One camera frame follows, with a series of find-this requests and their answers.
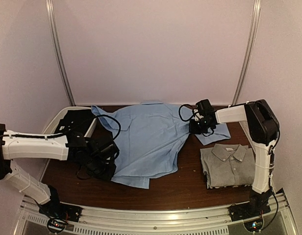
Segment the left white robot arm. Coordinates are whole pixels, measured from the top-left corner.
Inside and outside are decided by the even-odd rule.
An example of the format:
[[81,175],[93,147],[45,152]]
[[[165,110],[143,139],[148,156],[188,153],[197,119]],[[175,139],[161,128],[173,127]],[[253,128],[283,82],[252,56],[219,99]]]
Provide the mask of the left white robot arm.
[[9,181],[19,192],[39,205],[45,205],[53,217],[61,217],[65,212],[56,189],[31,177],[14,162],[15,159],[75,162],[86,167],[90,177],[110,181],[119,153],[111,136],[92,139],[73,130],[53,135],[33,135],[6,130],[5,125],[0,124],[0,181]]

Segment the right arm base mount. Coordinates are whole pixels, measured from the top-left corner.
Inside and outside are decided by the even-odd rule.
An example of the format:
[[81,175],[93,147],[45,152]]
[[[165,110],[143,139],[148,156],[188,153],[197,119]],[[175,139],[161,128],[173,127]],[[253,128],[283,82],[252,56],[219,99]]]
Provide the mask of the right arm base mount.
[[270,212],[268,197],[251,196],[249,202],[232,204],[228,208],[231,221],[245,220]]

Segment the light blue shirt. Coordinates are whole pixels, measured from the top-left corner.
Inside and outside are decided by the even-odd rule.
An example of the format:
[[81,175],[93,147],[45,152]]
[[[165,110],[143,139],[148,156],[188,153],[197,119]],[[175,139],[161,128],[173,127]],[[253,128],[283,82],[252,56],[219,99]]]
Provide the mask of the light blue shirt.
[[181,118],[192,115],[189,108],[149,101],[112,113],[91,109],[120,150],[112,182],[148,189],[150,179],[178,170],[177,156],[189,136],[189,124]]

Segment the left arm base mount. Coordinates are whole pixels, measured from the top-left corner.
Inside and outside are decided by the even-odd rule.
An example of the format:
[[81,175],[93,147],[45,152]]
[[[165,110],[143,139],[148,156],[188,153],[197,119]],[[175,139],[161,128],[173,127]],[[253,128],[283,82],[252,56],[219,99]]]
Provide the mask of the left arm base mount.
[[61,202],[49,201],[45,204],[37,204],[39,213],[50,218],[61,219],[64,221],[78,222],[82,208]]

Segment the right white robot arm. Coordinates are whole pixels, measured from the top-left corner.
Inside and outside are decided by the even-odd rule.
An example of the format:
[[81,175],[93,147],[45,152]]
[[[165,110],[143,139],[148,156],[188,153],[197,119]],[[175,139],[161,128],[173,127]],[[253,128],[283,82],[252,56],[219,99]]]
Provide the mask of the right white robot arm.
[[215,110],[208,99],[196,103],[189,124],[191,134],[206,134],[219,124],[242,122],[248,125],[250,144],[255,151],[255,178],[252,190],[270,190],[274,152],[280,138],[278,119],[266,100],[261,99]]

